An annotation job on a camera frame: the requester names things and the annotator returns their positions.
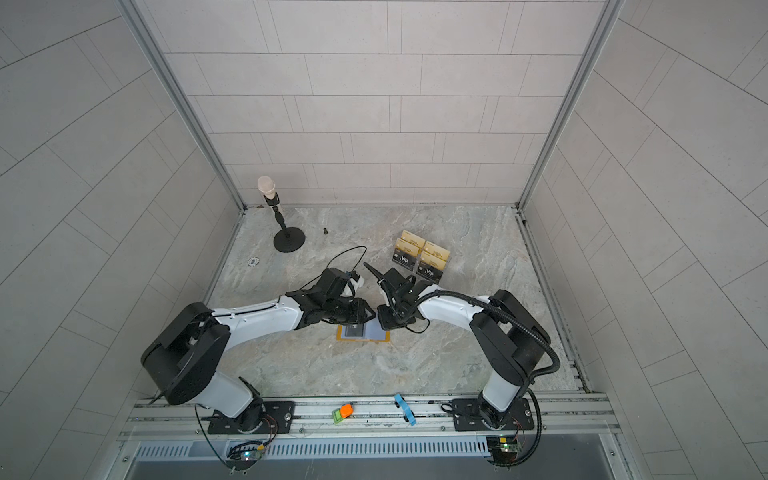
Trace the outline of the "yellow leather card holder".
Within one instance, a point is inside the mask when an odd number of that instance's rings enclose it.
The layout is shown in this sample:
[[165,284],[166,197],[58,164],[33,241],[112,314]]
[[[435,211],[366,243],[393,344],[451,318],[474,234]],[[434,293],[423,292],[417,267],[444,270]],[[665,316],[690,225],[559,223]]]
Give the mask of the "yellow leather card holder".
[[390,333],[381,327],[378,318],[374,318],[363,324],[339,326],[336,340],[386,343],[390,341]]

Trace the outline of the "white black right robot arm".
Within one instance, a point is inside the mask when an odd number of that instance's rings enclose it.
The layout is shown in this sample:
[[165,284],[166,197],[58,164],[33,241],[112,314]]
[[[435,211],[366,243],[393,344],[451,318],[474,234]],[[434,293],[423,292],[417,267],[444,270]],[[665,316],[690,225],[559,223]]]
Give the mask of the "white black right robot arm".
[[557,372],[561,360],[543,326],[510,292],[489,297],[447,290],[392,268],[382,273],[369,263],[385,303],[378,307],[386,328],[406,328],[415,320],[443,321],[470,331],[491,376],[478,399],[479,416],[492,429],[506,425],[509,410],[535,379]]

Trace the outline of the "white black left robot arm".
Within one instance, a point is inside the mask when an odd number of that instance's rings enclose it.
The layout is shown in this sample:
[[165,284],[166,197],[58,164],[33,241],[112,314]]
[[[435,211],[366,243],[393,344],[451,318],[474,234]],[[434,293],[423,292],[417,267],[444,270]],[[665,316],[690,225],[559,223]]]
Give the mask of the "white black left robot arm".
[[263,400],[255,387],[229,375],[221,363],[231,351],[262,338],[316,324],[362,324],[375,316],[358,296],[364,279],[355,271],[327,268],[311,286],[273,300],[233,308],[203,302],[184,307],[140,357],[161,398],[194,403],[222,416],[260,420]]

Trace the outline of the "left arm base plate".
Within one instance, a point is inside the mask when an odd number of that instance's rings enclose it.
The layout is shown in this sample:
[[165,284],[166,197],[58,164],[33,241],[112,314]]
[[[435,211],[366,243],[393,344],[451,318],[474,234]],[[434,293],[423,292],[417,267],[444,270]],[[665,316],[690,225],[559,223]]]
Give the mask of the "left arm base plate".
[[211,435],[275,435],[290,432],[296,403],[293,401],[262,401],[247,407],[236,418],[226,417],[215,410],[206,417],[207,434]]

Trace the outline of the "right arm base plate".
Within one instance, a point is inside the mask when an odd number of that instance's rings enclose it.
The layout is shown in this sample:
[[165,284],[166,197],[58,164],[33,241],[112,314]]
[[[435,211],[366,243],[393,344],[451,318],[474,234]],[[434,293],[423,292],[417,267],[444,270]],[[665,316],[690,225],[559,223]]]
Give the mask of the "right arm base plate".
[[482,397],[454,398],[441,405],[459,432],[535,429],[534,409],[525,398],[513,400],[504,411],[498,411]]

